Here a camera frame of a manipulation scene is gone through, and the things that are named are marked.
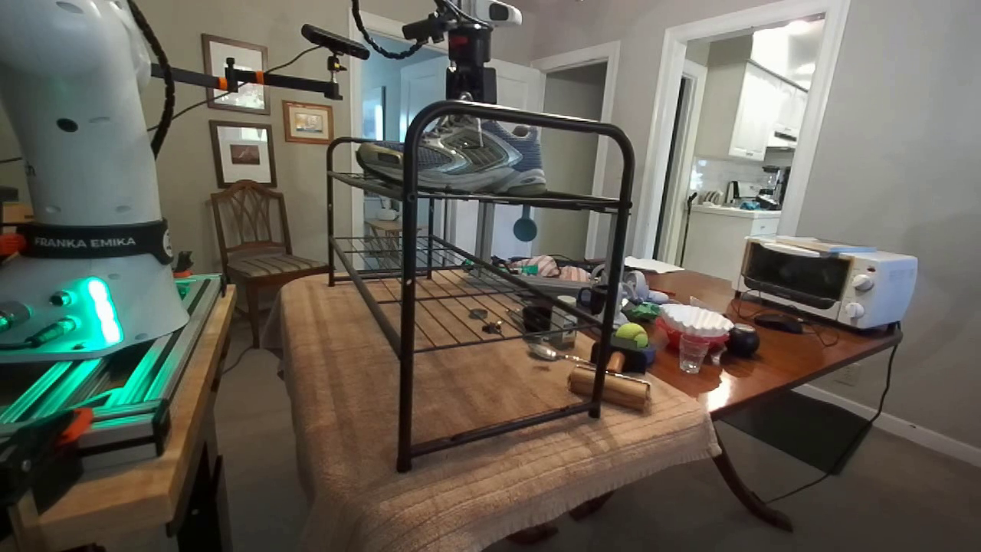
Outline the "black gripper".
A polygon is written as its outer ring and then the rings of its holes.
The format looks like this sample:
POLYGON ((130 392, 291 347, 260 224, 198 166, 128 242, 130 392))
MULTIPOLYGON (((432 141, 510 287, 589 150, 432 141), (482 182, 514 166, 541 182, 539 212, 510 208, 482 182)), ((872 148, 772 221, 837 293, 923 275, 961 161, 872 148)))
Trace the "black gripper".
POLYGON ((497 72, 491 68, 488 28, 449 28, 447 61, 449 99, 497 100, 497 72))

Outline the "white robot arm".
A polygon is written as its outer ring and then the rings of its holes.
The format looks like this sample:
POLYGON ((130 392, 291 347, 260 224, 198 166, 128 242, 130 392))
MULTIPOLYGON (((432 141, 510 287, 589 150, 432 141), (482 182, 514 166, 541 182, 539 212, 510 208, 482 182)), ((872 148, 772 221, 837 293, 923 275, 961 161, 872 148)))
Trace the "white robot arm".
POLYGON ((0 0, 0 100, 33 218, 0 266, 0 361, 99 359, 186 324, 142 87, 165 72, 130 0, 0 0))

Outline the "green aluminium robot base frame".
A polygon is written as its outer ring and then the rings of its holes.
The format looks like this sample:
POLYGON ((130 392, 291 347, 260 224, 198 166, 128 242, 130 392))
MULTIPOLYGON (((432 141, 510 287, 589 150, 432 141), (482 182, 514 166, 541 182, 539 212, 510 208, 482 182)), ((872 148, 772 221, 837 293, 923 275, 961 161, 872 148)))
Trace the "green aluminium robot base frame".
POLYGON ((173 389, 189 366, 198 334, 224 284, 216 274, 177 282, 186 324, 173 334, 128 350, 53 366, 0 368, 0 433, 45 420, 61 410, 91 410, 80 454, 91 467, 153 460, 165 449, 173 389))

